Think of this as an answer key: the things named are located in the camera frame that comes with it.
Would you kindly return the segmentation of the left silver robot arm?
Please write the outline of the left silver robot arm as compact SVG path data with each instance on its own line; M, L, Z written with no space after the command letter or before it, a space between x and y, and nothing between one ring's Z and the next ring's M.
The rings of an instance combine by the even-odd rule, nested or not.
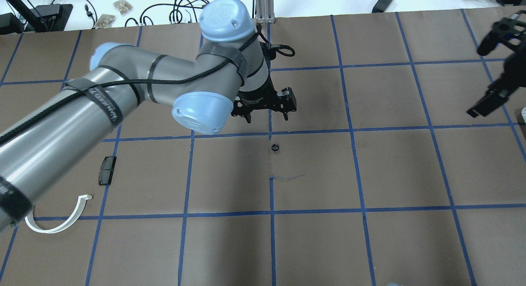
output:
M297 110L291 88L274 89L270 63L277 54L261 24L239 0L214 0L199 19L203 45L194 61L127 43L101 44L90 71L1 134L1 232L17 226L78 160L150 101L172 108L176 122L215 135L231 116L251 123L251 113Z

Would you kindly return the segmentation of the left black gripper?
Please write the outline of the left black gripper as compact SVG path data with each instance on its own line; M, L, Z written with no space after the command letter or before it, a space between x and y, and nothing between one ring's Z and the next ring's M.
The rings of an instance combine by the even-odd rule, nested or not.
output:
M231 116L240 116L250 124L252 111L265 109L281 112L284 121L289 121L289 113L297 111L297 100L292 88L286 87L278 92L270 83L249 92L240 90L235 97Z

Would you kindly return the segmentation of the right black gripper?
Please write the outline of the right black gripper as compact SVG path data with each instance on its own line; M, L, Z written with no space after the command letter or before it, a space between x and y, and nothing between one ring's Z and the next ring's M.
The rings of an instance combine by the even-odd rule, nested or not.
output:
M477 48L477 54L487 56L497 46L511 50L503 64L503 71L488 86L485 95L466 113L473 118L488 116L509 101L517 88L525 87L525 15L511 15L492 24L490 31L483 37Z

